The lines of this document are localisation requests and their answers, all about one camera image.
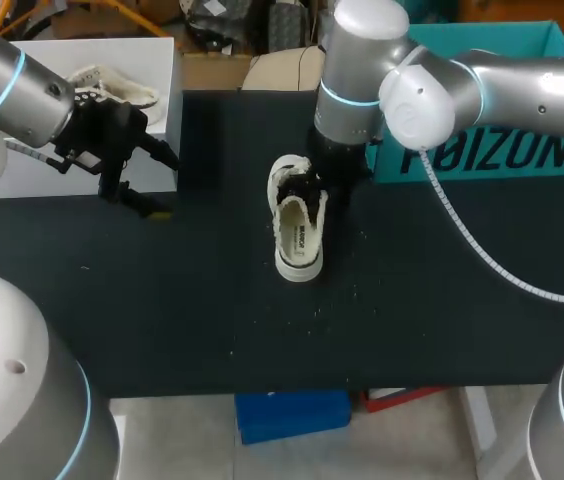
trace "white cable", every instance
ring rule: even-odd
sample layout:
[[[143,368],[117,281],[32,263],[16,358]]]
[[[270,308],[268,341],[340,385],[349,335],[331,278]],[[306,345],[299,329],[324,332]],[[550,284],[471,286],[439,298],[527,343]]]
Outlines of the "white cable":
[[[43,153],[38,152],[37,150],[33,150],[32,148],[26,147],[20,143],[12,142],[10,140],[6,140],[6,148],[9,150],[13,150],[14,152],[21,153],[23,155],[27,155],[31,158],[39,160],[42,163],[48,163],[50,157],[44,155]]]
[[[458,216],[455,209],[451,205],[451,202],[449,202],[449,199],[447,198],[446,194],[444,193],[444,190],[442,189],[440,182],[438,181],[437,177],[435,176],[435,172],[433,171],[433,167],[431,167],[431,162],[429,161],[429,157],[426,153],[426,150],[420,151],[420,158],[422,159],[422,165],[424,165],[424,170],[426,170],[426,174],[429,177],[429,181],[431,182],[431,185],[433,185],[433,188],[435,189],[435,193],[438,195],[440,202],[442,202],[442,205],[446,209],[447,213],[451,217],[451,220],[453,220],[453,223],[455,223],[455,226],[458,228],[458,230],[460,231],[460,233],[462,234],[464,239],[469,243],[471,248],[473,248],[473,250],[475,250],[477,252],[477,254],[480,256],[480,258],[482,260],[484,260],[484,262],[486,262],[486,264],[489,267],[491,267],[493,270],[495,270],[495,272],[498,275],[500,275],[507,282],[512,283],[516,287],[521,288],[522,290],[524,290],[528,293],[531,293],[531,294],[536,295],[538,297],[544,298],[546,300],[551,300],[552,302],[564,303],[564,295],[559,295],[557,293],[547,292],[546,290],[542,290],[541,288],[537,288],[537,287],[534,287],[533,285],[528,284],[524,280],[521,280],[518,277],[516,277],[515,275],[513,275],[512,273],[509,273],[508,271],[506,271],[504,268],[502,268],[502,266],[498,262],[496,262],[491,257],[491,255],[489,255],[488,253],[486,253],[484,251],[484,249],[475,240],[475,238],[473,238],[473,235],[471,235],[471,232],[469,232],[469,230],[466,228],[466,226],[464,225],[462,220],[460,220],[460,217]]]

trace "black fabric tablecloth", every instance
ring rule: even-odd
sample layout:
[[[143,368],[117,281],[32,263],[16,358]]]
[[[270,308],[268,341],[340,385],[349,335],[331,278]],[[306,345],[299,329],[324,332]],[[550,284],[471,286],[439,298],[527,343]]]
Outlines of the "black fabric tablecloth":
[[[278,276],[266,178],[304,152],[314,101],[187,93],[172,222],[93,197],[0,200],[0,276],[113,397],[549,381],[564,306],[490,271],[428,184],[362,185],[320,279]],[[445,187],[507,269],[564,293],[564,178]]]

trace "robotic arm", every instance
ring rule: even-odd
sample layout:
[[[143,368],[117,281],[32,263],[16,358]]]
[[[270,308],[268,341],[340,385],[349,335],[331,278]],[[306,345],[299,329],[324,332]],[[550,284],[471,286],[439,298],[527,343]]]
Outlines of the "robotic arm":
[[[379,135],[383,116],[413,150],[434,148],[473,125],[564,136],[564,58],[472,50],[448,60],[411,40],[408,29],[393,0],[338,3],[312,142],[327,183],[345,184],[360,171],[360,152]]]
[[[120,182],[124,163],[137,147],[173,170],[179,163],[166,142],[146,133],[146,126],[146,116],[130,104],[76,102],[74,89],[66,80],[0,39],[0,130],[33,148],[53,143],[64,161],[48,159],[50,166],[66,173],[71,165],[77,165],[99,174],[98,195],[141,216],[168,209],[129,188],[128,182]],[[6,165],[2,136],[0,133],[0,175]],[[80,163],[84,152],[100,162]]]

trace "white shoe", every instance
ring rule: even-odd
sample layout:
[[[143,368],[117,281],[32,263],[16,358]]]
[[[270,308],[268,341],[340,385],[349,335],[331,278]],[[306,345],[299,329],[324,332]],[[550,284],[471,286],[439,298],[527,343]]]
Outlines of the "white shoe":
[[[157,123],[163,116],[158,105],[160,94],[157,90],[124,78],[107,66],[93,65],[83,68],[69,76],[67,81],[75,88],[77,102],[89,98],[98,102],[106,98],[120,103],[129,102],[147,116],[148,125]]]
[[[322,233],[329,196],[302,183],[310,166],[307,158],[284,155],[273,164],[267,184],[275,266],[291,282],[313,280],[324,263]]]

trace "white box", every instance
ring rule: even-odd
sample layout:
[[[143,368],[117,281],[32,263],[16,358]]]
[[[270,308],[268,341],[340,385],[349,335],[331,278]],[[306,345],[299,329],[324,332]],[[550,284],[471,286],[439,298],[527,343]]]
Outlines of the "white box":
[[[147,131],[156,138],[166,139],[179,154],[181,58],[172,38],[48,40],[14,42],[14,45],[61,77],[90,65],[106,65],[134,82],[157,89],[164,117]],[[50,144],[39,149],[55,157],[53,150]],[[0,178],[0,198],[96,195],[99,179],[99,175],[91,175],[75,165],[62,175],[40,161],[9,151],[7,168]],[[142,193],[176,190],[173,172],[139,149],[129,160],[122,180],[128,180],[131,188]]]

